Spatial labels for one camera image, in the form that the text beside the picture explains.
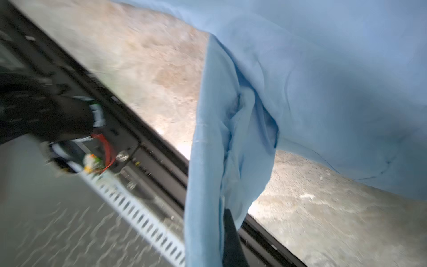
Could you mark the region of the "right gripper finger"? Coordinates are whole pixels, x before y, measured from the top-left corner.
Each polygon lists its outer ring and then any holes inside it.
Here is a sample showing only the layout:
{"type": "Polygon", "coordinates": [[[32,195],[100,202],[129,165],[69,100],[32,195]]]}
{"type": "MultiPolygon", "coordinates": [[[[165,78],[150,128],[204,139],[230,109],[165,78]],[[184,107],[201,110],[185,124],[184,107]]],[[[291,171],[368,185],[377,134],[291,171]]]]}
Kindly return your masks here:
{"type": "Polygon", "coordinates": [[[222,263],[224,267],[249,267],[229,209],[224,212],[224,252],[222,263]]]}

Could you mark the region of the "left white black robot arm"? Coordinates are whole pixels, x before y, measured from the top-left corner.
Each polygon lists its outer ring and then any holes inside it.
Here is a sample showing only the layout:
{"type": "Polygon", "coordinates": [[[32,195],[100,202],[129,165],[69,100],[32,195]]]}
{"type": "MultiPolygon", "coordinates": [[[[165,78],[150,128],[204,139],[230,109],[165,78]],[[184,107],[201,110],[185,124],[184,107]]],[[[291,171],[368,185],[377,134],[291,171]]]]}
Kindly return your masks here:
{"type": "Polygon", "coordinates": [[[105,123],[94,99],[56,94],[34,77],[1,69],[2,144],[27,134],[49,142],[82,139],[105,123]]]}

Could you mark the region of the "light blue long sleeve shirt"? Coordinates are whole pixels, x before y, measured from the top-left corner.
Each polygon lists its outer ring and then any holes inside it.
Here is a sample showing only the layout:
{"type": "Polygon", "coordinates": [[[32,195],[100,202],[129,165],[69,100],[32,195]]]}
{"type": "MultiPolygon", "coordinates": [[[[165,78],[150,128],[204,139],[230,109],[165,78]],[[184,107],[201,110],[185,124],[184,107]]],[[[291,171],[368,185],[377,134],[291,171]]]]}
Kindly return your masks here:
{"type": "Polygon", "coordinates": [[[425,1],[130,1],[210,35],[185,203],[189,267],[220,267],[276,150],[427,197],[425,1]]]}

